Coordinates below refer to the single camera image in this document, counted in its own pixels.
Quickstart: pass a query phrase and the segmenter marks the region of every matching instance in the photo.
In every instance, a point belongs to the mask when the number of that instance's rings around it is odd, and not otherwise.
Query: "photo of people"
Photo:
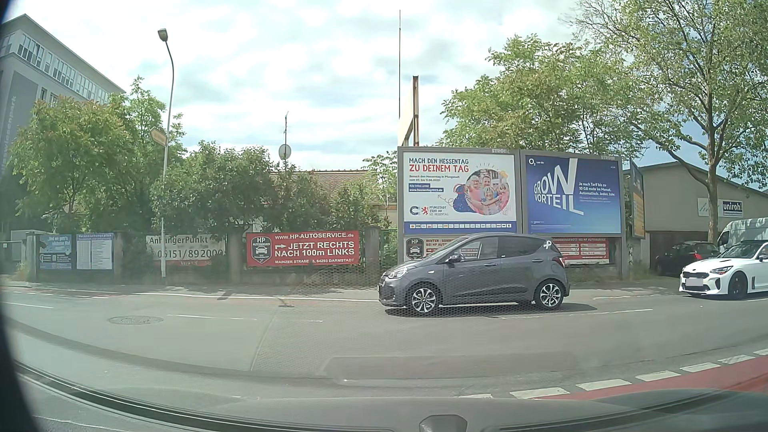
[[[509,183],[504,171],[480,169],[467,177],[464,184],[457,184],[453,191],[456,199],[453,208],[462,213],[497,214],[509,203]]]

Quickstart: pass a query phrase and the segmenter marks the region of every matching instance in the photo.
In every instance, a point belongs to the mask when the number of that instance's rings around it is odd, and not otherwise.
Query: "tire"
[[[533,301],[536,307],[543,311],[555,311],[563,304],[565,290],[563,284],[555,279],[547,279],[541,282],[533,293]]]
[[[746,279],[746,275],[737,271],[728,281],[728,298],[742,300],[746,297],[746,290],[749,286],[750,282]]]
[[[418,315],[432,315],[440,307],[440,290],[432,284],[417,284],[408,293],[407,308]]]

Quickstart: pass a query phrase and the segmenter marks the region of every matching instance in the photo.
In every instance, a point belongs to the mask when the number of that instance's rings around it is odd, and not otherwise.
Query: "white sports car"
[[[742,241],[715,258],[685,266],[680,291],[694,297],[722,294],[731,298],[768,291],[768,241]]]

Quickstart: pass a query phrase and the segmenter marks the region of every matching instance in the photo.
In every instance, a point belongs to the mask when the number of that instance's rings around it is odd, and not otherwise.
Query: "street lamp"
[[[168,101],[168,122],[165,126],[165,154],[163,155],[163,194],[165,194],[165,171],[168,169],[168,138],[170,137],[170,105],[174,103],[174,83],[176,81],[176,73],[174,70],[174,56],[170,55],[170,47],[168,46],[168,30],[161,28],[160,30],[157,30],[157,35],[160,36],[160,40],[165,43],[165,48],[168,50],[168,57],[170,58],[170,100]],[[160,243],[160,273],[163,281],[165,281],[165,216],[160,218]]]

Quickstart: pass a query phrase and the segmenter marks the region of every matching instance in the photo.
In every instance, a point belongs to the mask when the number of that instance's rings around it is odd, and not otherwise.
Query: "white van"
[[[742,219],[728,222],[717,239],[720,251],[744,240],[768,241],[768,218]]]

